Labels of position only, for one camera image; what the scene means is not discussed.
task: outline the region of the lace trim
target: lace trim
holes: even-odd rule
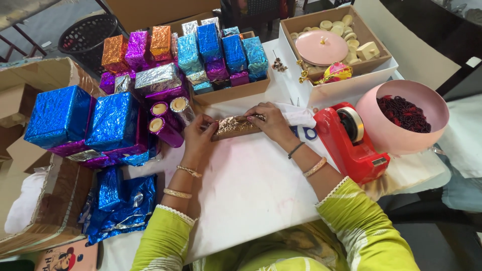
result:
[[[315,207],[316,208],[319,208],[323,205],[323,203],[325,203],[326,200],[328,200],[329,198],[331,198],[331,196],[333,196],[333,194],[348,180],[350,179],[349,176],[346,176],[335,188],[333,188],[333,190],[322,200],[320,201],[319,203],[315,204]]]
[[[172,209],[171,207],[164,206],[162,204],[158,204],[156,206],[156,208],[164,209],[164,210],[169,211],[171,213],[175,213],[176,215],[180,216],[191,227],[193,227],[196,220],[198,220],[198,219],[192,219],[192,218],[186,216],[185,214],[183,214],[179,211],[176,211],[176,210]]]

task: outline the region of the pink bowl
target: pink bowl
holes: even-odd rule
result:
[[[385,95],[400,96],[422,108],[427,122],[432,125],[431,133],[408,131],[389,121],[376,102],[376,98]],[[410,80],[392,80],[372,88],[355,109],[375,149],[391,154],[411,154],[427,149],[442,136],[449,121],[449,110],[443,98],[426,85]]]

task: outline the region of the red tape dispenser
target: red tape dispenser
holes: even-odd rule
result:
[[[320,110],[313,117],[315,130],[343,175],[358,184],[371,182],[385,172],[387,153],[377,153],[355,108],[347,102]]]

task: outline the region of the bangle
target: bangle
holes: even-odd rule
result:
[[[313,175],[315,172],[317,172],[320,168],[322,168],[326,163],[326,157],[322,157],[321,160],[316,164],[312,169],[306,171],[303,173],[303,176],[306,178],[310,177]]]
[[[291,159],[291,156],[293,155],[293,153],[294,153],[299,147],[301,147],[301,145],[303,145],[303,144],[304,144],[304,142],[301,141],[301,143],[298,144],[298,145],[288,154],[288,159]]]
[[[201,178],[202,177],[202,174],[199,174],[197,173],[196,171],[190,169],[190,168],[187,168],[185,166],[182,166],[182,165],[177,165],[177,169],[181,169],[181,170],[184,170],[184,171],[187,171],[189,173],[191,173],[191,175],[193,177],[196,177],[196,178]]]
[[[171,195],[171,196],[174,196],[174,197],[178,197],[178,198],[183,198],[183,199],[190,199],[190,198],[192,198],[192,195],[191,195],[191,194],[179,192],[179,191],[172,190],[172,189],[169,189],[169,188],[164,188],[164,194],[168,194],[168,195]]]

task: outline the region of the orange foil wrapped box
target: orange foil wrapped box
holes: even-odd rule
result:
[[[125,61],[125,53],[129,40],[123,35],[107,38],[104,40],[104,53],[102,54],[102,66],[107,71],[118,73],[129,69]]]
[[[153,27],[150,51],[154,60],[169,60],[173,58],[171,54],[171,27]]]

